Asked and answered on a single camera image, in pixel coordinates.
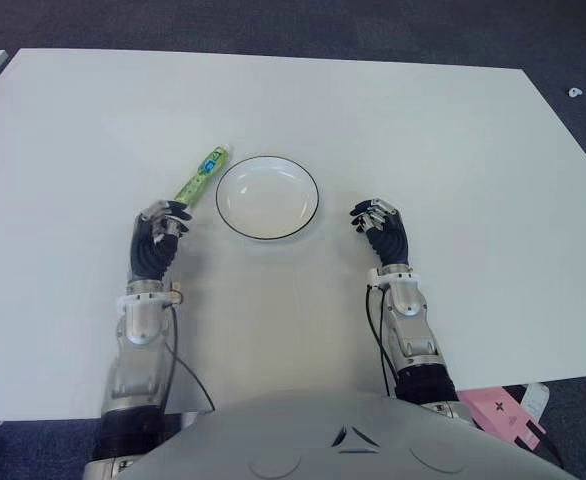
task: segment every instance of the black cable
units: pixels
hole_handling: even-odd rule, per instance
[[[177,333],[177,313],[175,312],[175,307],[165,307],[171,309],[171,317],[173,319],[173,350],[177,351],[178,346],[178,333]],[[171,387],[173,386],[173,377],[175,376],[175,363],[177,361],[177,356],[173,355],[173,361],[171,362],[171,368],[169,370],[169,376],[166,381],[166,390],[164,391],[164,398],[162,398],[162,403],[160,404],[160,411],[164,413],[166,411],[166,404],[169,401],[169,395],[171,393]]]
[[[548,452],[555,457],[555,460],[557,460],[560,468],[564,469],[564,460],[562,460],[562,455],[560,455],[560,451],[551,441],[549,436],[537,428],[537,425],[535,425],[530,420],[526,422],[526,426],[533,432],[533,435],[540,439],[540,443],[548,450]]]
[[[395,384],[397,385],[399,382],[399,379],[397,378],[397,372],[395,371],[395,368],[393,367],[393,362],[391,362],[391,359],[389,358],[388,353],[386,353],[386,349],[384,348],[384,345],[382,345],[380,338],[377,336],[377,332],[375,331],[375,327],[373,326],[373,320],[371,320],[371,309],[369,306],[370,297],[371,297],[371,286],[369,285],[366,287],[366,319],[369,321],[369,327],[371,327],[371,332],[373,333],[373,336],[375,337],[375,341],[377,342],[378,346],[380,347],[380,350],[382,352],[382,356],[384,357],[386,364],[391,369],[391,374],[393,375],[393,380],[395,380]]]
[[[193,371],[193,369],[191,369],[191,367],[189,367],[186,362],[184,360],[182,360],[178,355],[175,355],[170,347],[168,345],[166,345],[166,349],[169,351],[169,353],[171,355],[173,355],[173,357],[177,360],[177,363],[179,363],[182,367],[184,367],[186,369],[187,372],[189,372],[191,374],[191,376],[193,377],[193,379],[197,382],[197,384],[200,386],[200,388],[202,389],[202,393],[204,393],[204,396],[206,397],[206,400],[209,402],[209,405],[211,406],[211,410],[215,411],[215,404],[213,403],[213,400],[211,399],[211,396],[209,395],[209,392],[206,390],[206,387],[204,386],[204,384],[200,381],[199,377],[195,374],[195,372]]]
[[[204,393],[204,396],[206,397],[206,399],[209,402],[209,405],[211,406],[211,410],[215,411],[215,404],[213,403],[213,400],[211,399],[211,396],[209,395],[209,392],[206,390],[206,387],[200,381],[200,378],[196,375],[196,373],[193,371],[193,369],[191,367],[189,367],[187,365],[187,363],[184,360],[182,360],[180,358],[180,356],[177,354],[177,316],[176,316],[176,313],[175,313],[175,307],[172,307],[171,310],[173,311],[173,350],[171,350],[171,347],[169,347],[169,344],[168,343],[165,343],[164,344],[166,346],[166,349],[169,351],[169,353],[173,357],[173,362],[171,362],[171,364],[172,364],[172,366],[174,366],[175,365],[175,362],[177,362],[182,367],[184,367],[187,372],[189,372],[191,374],[191,376],[193,377],[193,379],[197,382],[197,384],[202,389],[202,392]],[[170,390],[170,385],[167,387],[167,400],[168,400],[168,390]]]
[[[386,290],[382,291],[382,300],[380,302],[380,341],[384,343],[384,337],[382,336],[382,325],[384,325],[384,297],[386,297]],[[384,354],[380,348],[380,364],[382,365],[382,375],[384,375],[384,388],[386,388],[386,396],[390,397],[391,392],[389,391],[389,379],[386,377],[386,365],[384,365]]]

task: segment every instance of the robotic arm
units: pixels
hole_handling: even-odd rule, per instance
[[[471,423],[470,412],[458,401],[426,321],[427,302],[419,290],[420,277],[409,266],[409,245],[398,210],[384,200],[373,199],[358,203],[351,215],[355,217],[352,225],[366,235],[382,261],[381,268],[369,271],[367,312],[371,290],[380,290],[390,359],[382,335],[373,328],[370,313],[369,323],[392,370],[396,397]]]
[[[110,479],[163,441],[164,413],[175,356],[166,342],[178,284],[162,282],[191,216],[186,205],[158,201],[140,213],[133,228],[126,295],[117,302],[119,354],[111,366],[102,405],[100,436],[85,478]],[[177,337],[173,334],[174,343]]]
[[[165,310],[174,313],[172,307],[182,299],[179,286],[166,289],[162,277],[187,231],[190,217],[184,208],[158,202],[136,219],[127,294],[118,301],[120,351],[85,480],[119,478],[125,469],[123,478],[131,480],[572,478],[450,419],[471,422],[428,326],[427,302],[419,276],[409,266],[402,219],[394,207],[377,199],[358,204],[351,215],[382,261],[369,272],[367,313],[391,368],[397,399],[362,392],[281,392],[206,415],[159,446],[175,365],[175,356],[165,350],[170,330]],[[382,293],[386,336],[382,328],[376,333],[368,311],[373,290]]]

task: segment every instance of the gray carpet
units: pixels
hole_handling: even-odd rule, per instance
[[[0,48],[22,47],[522,68],[586,152],[586,0],[0,0]],[[568,98],[572,86],[584,95]],[[586,479],[586,378],[549,386],[542,424]],[[0,478],[80,478],[94,429],[2,425]]]

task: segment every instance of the white plate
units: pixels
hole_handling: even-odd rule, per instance
[[[229,227],[259,240],[287,237],[304,228],[319,203],[317,185],[304,168],[281,157],[253,157],[220,179],[217,209]]]

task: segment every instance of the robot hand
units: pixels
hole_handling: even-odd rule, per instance
[[[382,260],[382,265],[409,263],[409,244],[397,209],[384,200],[374,198],[358,203],[351,211],[351,222],[364,232]]]
[[[130,280],[161,280],[177,252],[180,237],[188,232],[191,216],[180,202],[159,200],[135,219],[131,240]]]

